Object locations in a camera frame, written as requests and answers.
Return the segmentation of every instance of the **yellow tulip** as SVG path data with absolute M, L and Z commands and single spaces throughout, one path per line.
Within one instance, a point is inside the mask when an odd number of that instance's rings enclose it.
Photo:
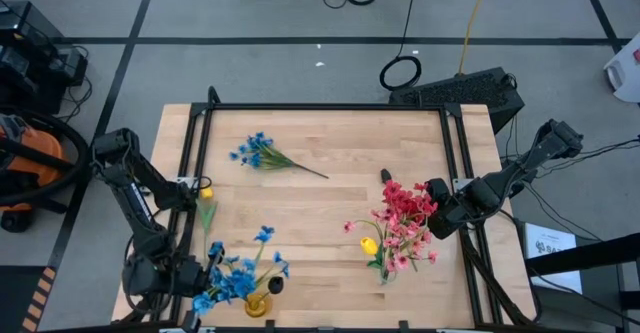
M 362 246 L 362 250 L 365 254 L 368 255 L 376 255 L 378 253 L 378 243 L 375 240 L 364 237 L 360 240 L 360 246 Z

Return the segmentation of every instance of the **blue flower bouquet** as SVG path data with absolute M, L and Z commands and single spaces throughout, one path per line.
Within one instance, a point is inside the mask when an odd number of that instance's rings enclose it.
M 240 159 L 242 160 L 242 165 L 248 164 L 256 169 L 274 170 L 296 167 L 329 179 L 326 175 L 313 171 L 287 158 L 287 156 L 280 153 L 280 151 L 273 146 L 273 139 L 265 138 L 263 132 L 256 133 L 255 137 L 249 136 L 249 138 L 247 138 L 247 144 L 238 147 L 237 152 L 229 153 L 229 157 L 231 160 Z
M 193 297 L 193 310 L 199 315 L 206 315 L 217 303 L 232 299 L 245 301 L 245 311 L 252 317 L 260 317 L 270 309 L 270 294 L 279 294 L 284 289 L 284 279 L 289 278 L 289 263 L 282 259 L 279 252 L 273 256 L 271 268 L 260 276 L 256 276 L 256 266 L 260 261 L 265 244 L 271 239 L 275 229 L 262 226 L 254 240 L 260 242 L 260 250 L 255 258 L 225 257 L 222 242 L 211 245 L 208 256 L 211 270 L 209 273 L 210 288 Z M 267 285 L 266 293 L 255 293 L 263 285 Z

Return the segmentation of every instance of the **wooden table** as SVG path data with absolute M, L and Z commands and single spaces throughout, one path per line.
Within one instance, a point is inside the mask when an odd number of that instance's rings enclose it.
M 188 112 L 189 105 L 164 107 L 151 161 L 167 178 L 178 174 Z M 475 174 L 500 170 L 486 107 L 463 106 L 463 119 Z M 450 128 L 458 152 L 455 125 Z M 256 171 L 231 162 L 229 152 L 258 131 L 274 138 L 276 147 L 294 161 L 330 179 L 296 169 Z M 397 328 L 398 321 L 407 320 L 411 328 L 472 328 L 458 235 L 433 239 L 428 249 L 438 252 L 436 264 L 420 262 L 417 273 L 403 271 L 393 283 L 382 286 L 377 272 L 365 267 L 368 258 L 359 246 L 361 237 L 376 236 L 373 228 L 343 231 L 345 221 L 367 219 L 371 209 L 382 206 L 380 169 L 387 168 L 395 180 L 412 187 L 436 177 L 448 181 L 447 167 L 436 112 L 215 111 L 204 175 L 213 180 L 219 206 L 209 241 L 224 241 L 228 255 L 253 257 L 257 252 L 253 237 L 260 226 L 273 226 L 276 234 L 260 266 L 280 251 L 291 263 L 291 279 L 274 297 L 268 316 L 249 318 L 244 302 L 236 300 L 230 306 L 216 305 L 202 318 L 203 326 L 264 326 L 265 319 L 274 319 L 281 327 Z M 510 211 L 508 202 L 505 209 Z M 167 221 L 168 214 L 158 218 L 165 226 Z M 498 215 L 486 222 L 486 233 L 497 280 L 533 318 L 534 303 L 514 226 Z M 206 262 L 203 235 L 196 219 L 191 251 Z M 486 303 L 484 283 L 478 281 Z M 190 307 L 190 299 L 185 299 L 183 313 Z M 486 320 L 488 307 L 483 304 Z M 120 289 L 113 319 L 129 312 Z

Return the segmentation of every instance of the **orange vacuum cleaner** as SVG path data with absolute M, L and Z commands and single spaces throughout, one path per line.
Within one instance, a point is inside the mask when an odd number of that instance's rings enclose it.
M 60 142 L 52 134 L 32 128 L 16 115 L 0 114 L 0 139 L 14 147 L 32 148 L 66 161 Z M 62 174 L 60 169 L 0 150 L 0 191 L 3 194 L 16 195 L 47 186 Z M 28 202 L 0 206 L 2 228 L 10 232 L 24 231 L 31 223 L 32 210 L 33 206 Z

